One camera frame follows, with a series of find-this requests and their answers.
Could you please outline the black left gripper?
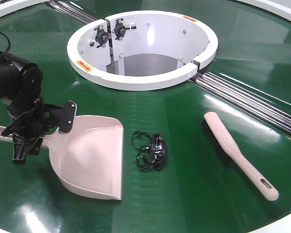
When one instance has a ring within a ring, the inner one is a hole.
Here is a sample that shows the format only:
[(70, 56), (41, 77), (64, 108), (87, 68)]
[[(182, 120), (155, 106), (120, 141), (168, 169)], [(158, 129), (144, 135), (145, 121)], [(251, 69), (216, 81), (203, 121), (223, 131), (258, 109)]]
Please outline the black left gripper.
[(51, 128), (59, 126), (59, 130), (68, 133), (72, 130), (77, 104), (67, 101), (63, 107), (48, 104), (42, 97), (38, 98), (33, 107), (12, 119), (1, 133), (2, 136), (13, 135), (13, 163), (25, 165), (28, 155), (38, 155), (43, 142), (42, 136)]

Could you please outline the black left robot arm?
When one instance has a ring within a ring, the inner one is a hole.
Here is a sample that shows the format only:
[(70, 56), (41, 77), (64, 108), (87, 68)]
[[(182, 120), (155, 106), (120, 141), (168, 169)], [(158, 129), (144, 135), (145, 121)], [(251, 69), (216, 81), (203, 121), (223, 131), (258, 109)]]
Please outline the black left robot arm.
[(38, 155), (43, 138), (53, 127), (63, 133), (72, 130), (77, 105), (44, 102), (41, 97), (43, 72), (31, 63), (8, 52), (0, 52), (0, 99), (5, 100), (11, 123), (0, 136), (12, 140), (13, 163), (25, 165), (27, 155)]

